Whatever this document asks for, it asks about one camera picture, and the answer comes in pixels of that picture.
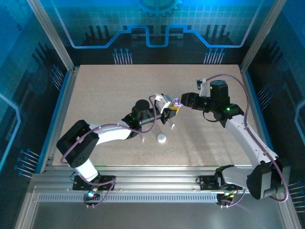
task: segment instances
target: black bracket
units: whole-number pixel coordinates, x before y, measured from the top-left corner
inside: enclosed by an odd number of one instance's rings
[[[196,179],[196,183],[200,186],[201,191],[219,189],[215,176],[199,176]]]
[[[97,183],[104,183],[113,179],[115,179],[115,176],[101,176]],[[99,186],[98,191],[108,191],[111,185],[112,183]],[[83,179],[80,178],[80,176],[75,176],[72,189],[76,191],[91,191],[92,185],[87,184],[85,181],[83,181]]]

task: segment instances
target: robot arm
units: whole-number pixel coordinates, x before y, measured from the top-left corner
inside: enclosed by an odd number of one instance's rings
[[[252,127],[247,123],[244,125],[244,113],[241,108],[230,103],[228,96],[228,86],[223,80],[215,80],[210,83],[211,96],[207,95],[207,82],[205,80],[197,81],[197,93],[186,93],[181,96],[181,103],[184,106],[191,107],[204,113],[212,112],[216,121],[219,121],[223,128],[227,129],[235,137],[239,145],[247,154],[252,169],[239,169],[233,165],[224,166],[216,170],[214,178],[200,177],[201,190],[210,188],[222,188],[234,186],[247,188],[250,194],[256,199],[271,196],[283,191],[284,186],[276,168],[271,163],[269,157],[258,146],[258,141],[269,153],[272,159],[280,167],[286,180],[289,179],[290,167],[285,159],[279,159],[278,155],[273,152],[255,133]],[[211,186],[211,179],[216,186]]]
[[[173,106],[169,96],[157,94],[155,97],[156,117],[163,124],[174,117],[179,107]],[[142,126],[154,122],[153,108],[146,100],[139,100],[132,108],[132,112],[115,124],[103,126],[88,124],[84,120],[76,122],[68,132],[61,137],[56,146],[64,155],[80,137],[89,133],[73,150],[65,157],[70,167],[80,174],[86,181],[99,183],[100,175],[89,159],[93,149],[101,143],[113,140],[130,139],[138,135]]]

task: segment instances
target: blue light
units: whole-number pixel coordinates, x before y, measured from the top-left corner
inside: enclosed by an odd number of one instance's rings
[[[94,192],[93,191],[88,192],[88,197],[92,198],[93,196],[94,196]]]

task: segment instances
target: white cylindrical object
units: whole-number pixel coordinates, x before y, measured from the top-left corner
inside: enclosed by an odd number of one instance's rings
[[[159,134],[157,136],[158,142],[164,143],[166,141],[166,135],[165,134]]]
[[[98,175],[98,171],[96,170],[90,159],[88,159],[84,164],[76,167],[75,169],[87,181],[92,181]]]

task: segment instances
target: glass panel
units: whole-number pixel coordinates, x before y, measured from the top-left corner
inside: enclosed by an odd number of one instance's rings
[[[240,64],[273,0],[43,0],[75,65]]]
[[[292,162],[290,193],[305,221],[305,2],[287,0],[249,74],[275,152]]]
[[[0,20],[0,212],[13,228],[66,69],[25,0],[1,1]]]

